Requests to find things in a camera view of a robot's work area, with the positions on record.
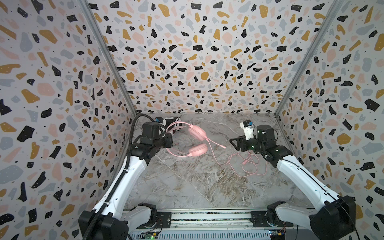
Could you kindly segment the pink headphones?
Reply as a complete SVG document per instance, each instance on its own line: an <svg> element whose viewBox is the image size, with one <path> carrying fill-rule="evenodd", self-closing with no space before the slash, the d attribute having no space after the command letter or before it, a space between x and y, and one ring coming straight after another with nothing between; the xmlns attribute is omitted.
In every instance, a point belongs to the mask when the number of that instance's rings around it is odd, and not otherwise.
<svg viewBox="0 0 384 240"><path fill-rule="evenodd" d="M166 128L166 133L170 133L172 136L177 130L182 130L192 140L192 143L199 143L198 145L191 146L186 152L172 150L172 147L167 148L167 152L177 158L194 158L200 157L211 150L213 152L213 146L219 146L222 149L226 149L226 146L211 140L206 131L201 127L193 124L189 124L183 121L176 121Z"/></svg>

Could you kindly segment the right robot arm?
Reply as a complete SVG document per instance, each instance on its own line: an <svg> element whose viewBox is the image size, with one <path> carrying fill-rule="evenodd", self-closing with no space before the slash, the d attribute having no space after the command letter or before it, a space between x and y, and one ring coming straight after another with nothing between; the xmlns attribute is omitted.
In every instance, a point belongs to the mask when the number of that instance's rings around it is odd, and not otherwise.
<svg viewBox="0 0 384 240"><path fill-rule="evenodd" d="M312 209L292 206L284 201L268 205L267 223L277 227L283 222L311 230L320 240L339 240L356 232L356 203L342 197L311 174L285 146L277 143L269 125L255 126L250 120L240 123L244 135L231 139L237 151L253 151L286 175L308 198Z"/></svg>

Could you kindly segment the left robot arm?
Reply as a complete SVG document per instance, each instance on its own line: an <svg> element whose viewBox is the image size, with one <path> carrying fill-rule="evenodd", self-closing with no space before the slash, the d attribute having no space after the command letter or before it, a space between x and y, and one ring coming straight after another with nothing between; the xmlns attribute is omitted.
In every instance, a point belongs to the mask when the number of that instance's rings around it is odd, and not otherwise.
<svg viewBox="0 0 384 240"><path fill-rule="evenodd" d="M159 150L172 145L172 136L157 122L143 124L139 142L132 143L116 179L91 211L83 211L79 227L84 240L126 240L139 227L157 226L157 207L140 203L123 217L125 204L139 177Z"/></svg>

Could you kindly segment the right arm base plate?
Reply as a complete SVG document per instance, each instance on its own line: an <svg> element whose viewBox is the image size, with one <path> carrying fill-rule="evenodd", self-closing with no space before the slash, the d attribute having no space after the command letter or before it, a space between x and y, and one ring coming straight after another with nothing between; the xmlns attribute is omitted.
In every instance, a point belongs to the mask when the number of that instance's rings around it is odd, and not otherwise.
<svg viewBox="0 0 384 240"><path fill-rule="evenodd" d="M250 221L254 228L283 228L294 226L292 223L279 220L276 214L271 211L251 211L250 214Z"/></svg>

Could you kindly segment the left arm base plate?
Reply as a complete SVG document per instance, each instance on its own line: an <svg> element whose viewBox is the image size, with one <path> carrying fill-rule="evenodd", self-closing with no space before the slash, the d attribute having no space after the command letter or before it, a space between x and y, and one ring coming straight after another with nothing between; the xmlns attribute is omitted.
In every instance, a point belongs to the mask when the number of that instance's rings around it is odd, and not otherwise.
<svg viewBox="0 0 384 240"><path fill-rule="evenodd" d="M139 226L138 229L145 229L147 231L154 229L169 229L171 227L171 220L171 212L157 212L153 220Z"/></svg>

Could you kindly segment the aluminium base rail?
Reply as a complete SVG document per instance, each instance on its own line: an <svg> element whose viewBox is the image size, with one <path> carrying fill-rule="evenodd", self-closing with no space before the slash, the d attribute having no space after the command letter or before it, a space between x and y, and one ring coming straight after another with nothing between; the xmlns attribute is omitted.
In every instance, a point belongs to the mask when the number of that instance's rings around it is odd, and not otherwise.
<svg viewBox="0 0 384 240"><path fill-rule="evenodd" d="M165 209L171 212L169 229L136 229L130 240L315 240L316 235L294 225L254 228L251 211L265 209Z"/></svg>

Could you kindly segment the left corner aluminium post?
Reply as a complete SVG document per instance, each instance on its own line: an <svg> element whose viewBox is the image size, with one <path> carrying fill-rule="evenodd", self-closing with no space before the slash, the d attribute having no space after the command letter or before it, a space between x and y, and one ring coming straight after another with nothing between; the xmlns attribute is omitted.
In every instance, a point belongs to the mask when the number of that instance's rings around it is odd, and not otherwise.
<svg viewBox="0 0 384 240"><path fill-rule="evenodd" d="M117 69L117 66L112 58L112 55L108 49L107 44L104 41L102 32L97 24L97 21L91 11L91 8L89 6L88 1L79 0L78 1L79 6L82 10L82 13L85 16L85 19L87 23L89 24L89 28L93 32L93 35L95 37L96 42L98 43L99 49L101 50L101 53L103 54L106 63L117 83L118 90L120 92L120 95L124 98L124 103L126 104L126 109L129 111L129 113L135 117L137 115L137 111L134 108L134 105L131 101L131 98L129 96L129 93L126 89L126 86L122 80L122 77L119 74L119 71Z"/></svg>

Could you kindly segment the corner aluminium post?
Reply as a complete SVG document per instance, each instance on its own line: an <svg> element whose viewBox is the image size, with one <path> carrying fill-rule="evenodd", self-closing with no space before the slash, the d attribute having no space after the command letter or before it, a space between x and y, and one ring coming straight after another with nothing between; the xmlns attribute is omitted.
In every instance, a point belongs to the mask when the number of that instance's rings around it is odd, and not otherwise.
<svg viewBox="0 0 384 240"><path fill-rule="evenodd" d="M131 101L131 98L129 96L129 93L126 89L126 86L122 80L122 77L119 74L119 71L117 69L117 66L112 58L112 55L108 49L107 44L104 41L102 32L97 24L97 21L91 11L91 8L89 6L88 1L79 0L78 1L79 6L82 10L82 13L85 16L85 19L87 23L89 24L89 28L93 32L93 35L95 37L96 42L98 43L99 49L101 50L101 53L103 54L106 63L117 83L118 90L120 92L120 95L124 98L124 103L126 104L126 109L129 111L129 113L135 117L137 115L137 111L134 108L134 105Z"/></svg>
<svg viewBox="0 0 384 240"><path fill-rule="evenodd" d="M329 27L331 26L333 19L336 17L338 11L341 9L344 1L342 0L334 0L330 6L330 9L327 12L326 18L323 21L318 33L316 34L314 41L311 43L310 47L303 60L299 64L298 70L296 71L293 80L287 87L287 90L283 96L283 99L278 105L277 110L274 113L276 119L282 113L283 108L287 101L289 100L290 94L294 91L295 86L299 82L303 72L305 71L307 65L310 63L310 60L313 58L314 54L317 52L317 48L320 46L324 35L327 33Z"/></svg>

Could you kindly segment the right corner aluminium post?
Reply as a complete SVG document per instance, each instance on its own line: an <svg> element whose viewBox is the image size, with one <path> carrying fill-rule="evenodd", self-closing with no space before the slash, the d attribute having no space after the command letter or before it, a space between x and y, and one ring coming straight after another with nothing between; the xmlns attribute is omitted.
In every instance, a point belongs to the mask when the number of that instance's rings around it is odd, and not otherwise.
<svg viewBox="0 0 384 240"><path fill-rule="evenodd" d="M289 100L290 94L294 91L295 86L299 82L303 72L305 71L307 65L310 63L310 60L313 58L314 54L317 52L317 48L320 46L324 35L327 33L329 27L331 26L333 19L336 17L338 11L341 9L344 1L342 0L334 0L330 6L330 9L327 12L326 18L323 21L318 33L316 34L314 41L311 43L310 47L303 60L299 64L298 70L296 71L293 80L287 87L287 90L283 96L283 99L278 105L277 110L274 113L276 119L282 113L283 108L287 101Z"/></svg>

